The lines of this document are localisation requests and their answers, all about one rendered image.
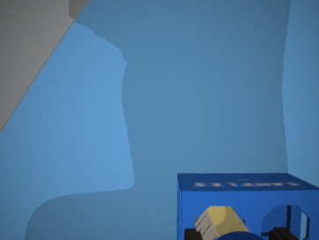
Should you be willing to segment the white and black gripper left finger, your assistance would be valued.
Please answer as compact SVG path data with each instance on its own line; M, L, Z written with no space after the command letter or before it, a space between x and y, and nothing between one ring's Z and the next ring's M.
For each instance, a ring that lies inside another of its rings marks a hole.
M203 240L201 232L196 229L184 229L184 240Z

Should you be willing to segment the blue bench mat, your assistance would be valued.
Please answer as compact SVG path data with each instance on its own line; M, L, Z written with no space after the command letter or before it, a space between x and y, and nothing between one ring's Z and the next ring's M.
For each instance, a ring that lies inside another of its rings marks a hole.
M0 133L0 240L176 240L177 173L319 187L319 0L89 0Z

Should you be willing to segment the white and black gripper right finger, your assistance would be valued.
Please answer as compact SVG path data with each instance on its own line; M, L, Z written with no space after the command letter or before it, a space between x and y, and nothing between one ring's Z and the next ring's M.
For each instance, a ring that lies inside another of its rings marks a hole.
M269 232L269 240L299 240L286 227L276 227Z

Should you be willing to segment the blue tube rack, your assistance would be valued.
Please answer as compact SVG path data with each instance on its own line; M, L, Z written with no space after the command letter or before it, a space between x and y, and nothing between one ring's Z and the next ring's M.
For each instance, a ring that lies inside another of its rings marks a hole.
M319 187L288 173L177 173L176 240L184 240L184 228L194 229L210 206L231 206L264 240L276 227L300 239L302 211L302 240L319 240Z

